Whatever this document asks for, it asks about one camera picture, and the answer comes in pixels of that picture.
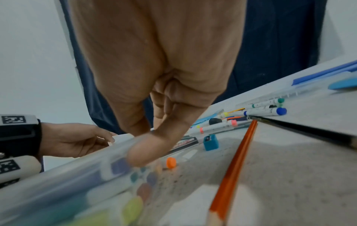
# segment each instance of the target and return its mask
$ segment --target white wall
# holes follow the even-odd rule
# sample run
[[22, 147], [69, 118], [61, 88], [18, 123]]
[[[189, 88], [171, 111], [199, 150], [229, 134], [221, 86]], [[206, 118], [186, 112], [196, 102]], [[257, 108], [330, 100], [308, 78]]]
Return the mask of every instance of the white wall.
[[10, 113], [92, 124], [54, 0], [0, 0], [0, 114]]
[[357, 0], [328, 0], [319, 63], [357, 52]]

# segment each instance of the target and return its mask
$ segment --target plastic case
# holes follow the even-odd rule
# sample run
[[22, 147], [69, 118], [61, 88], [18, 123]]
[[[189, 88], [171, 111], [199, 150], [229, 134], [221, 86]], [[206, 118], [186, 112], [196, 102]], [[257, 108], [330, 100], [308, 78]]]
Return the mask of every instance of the plastic case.
[[142, 137], [103, 150], [0, 190], [0, 225], [132, 224], [161, 172], [159, 161], [131, 168], [127, 151]]

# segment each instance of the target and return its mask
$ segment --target hand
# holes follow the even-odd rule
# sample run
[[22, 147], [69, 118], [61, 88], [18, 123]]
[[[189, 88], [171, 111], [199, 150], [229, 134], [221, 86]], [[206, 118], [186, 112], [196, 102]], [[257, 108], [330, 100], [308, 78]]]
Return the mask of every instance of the hand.
[[41, 123], [41, 128], [40, 156], [82, 157], [107, 147], [116, 135], [96, 125], [81, 123]]
[[124, 131], [155, 131], [128, 153], [133, 166], [163, 156], [227, 86], [246, 0], [71, 0], [81, 50]]

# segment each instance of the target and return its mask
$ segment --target pencil sharpener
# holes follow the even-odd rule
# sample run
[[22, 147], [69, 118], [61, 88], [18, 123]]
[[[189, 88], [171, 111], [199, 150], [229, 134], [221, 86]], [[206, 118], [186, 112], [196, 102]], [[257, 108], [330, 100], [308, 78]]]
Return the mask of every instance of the pencil sharpener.
[[219, 148], [219, 143], [215, 134], [209, 135], [203, 139], [203, 145], [206, 151], [211, 151]]

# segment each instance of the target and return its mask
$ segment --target blue marker cap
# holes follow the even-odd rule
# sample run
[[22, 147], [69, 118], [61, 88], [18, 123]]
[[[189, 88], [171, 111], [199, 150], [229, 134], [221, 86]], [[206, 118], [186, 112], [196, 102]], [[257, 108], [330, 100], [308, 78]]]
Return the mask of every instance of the blue marker cap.
[[286, 110], [286, 108], [277, 108], [277, 109], [276, 109], [276, 113], [277, 113], [278, 115], [286, 115], [287, 110]]

